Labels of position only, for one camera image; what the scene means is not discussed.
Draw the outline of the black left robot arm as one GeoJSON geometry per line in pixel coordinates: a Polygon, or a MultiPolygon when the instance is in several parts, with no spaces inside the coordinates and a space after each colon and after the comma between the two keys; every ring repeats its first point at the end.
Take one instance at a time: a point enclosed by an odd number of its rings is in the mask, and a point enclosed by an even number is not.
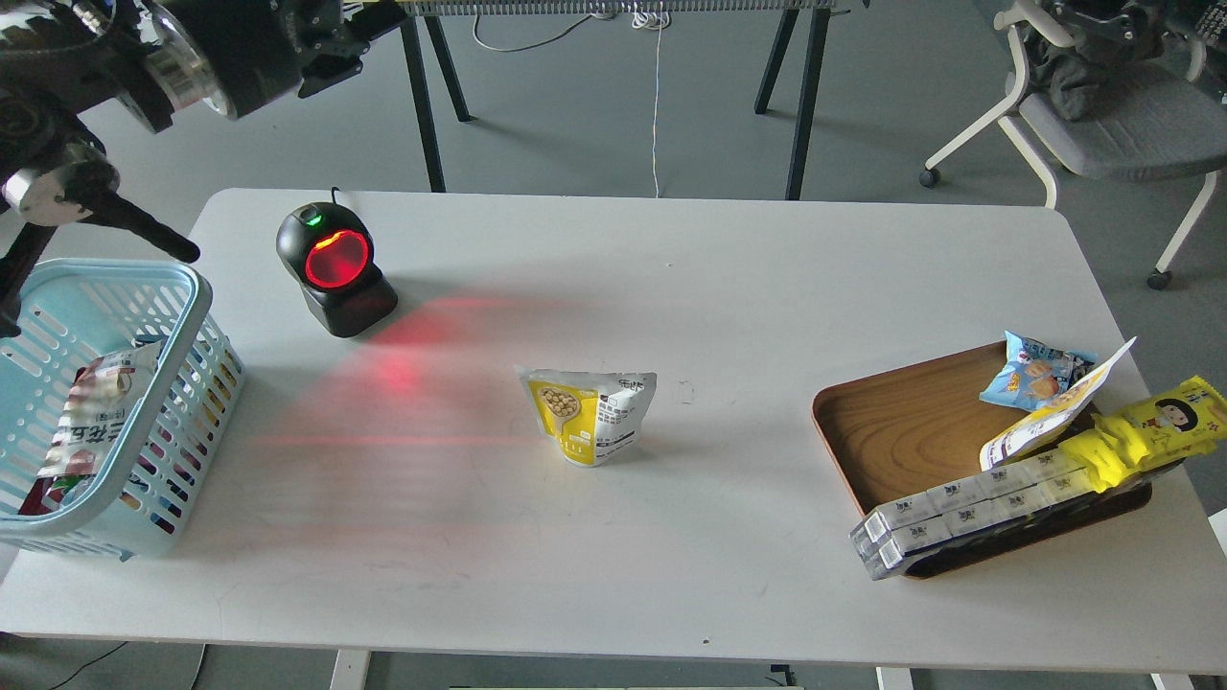
{"type": "Polygon", "coordinates": [[[2,257],[2,336],[21,331],[18,290],[65,223],[126,230],[175,262],[200,257],[119,196],[83,112],[115,101],[152,133],[193,104],[237,122],[351,79],[407,18],[396,1],[5,1],[2,210],[23,228],[2,257]]]}

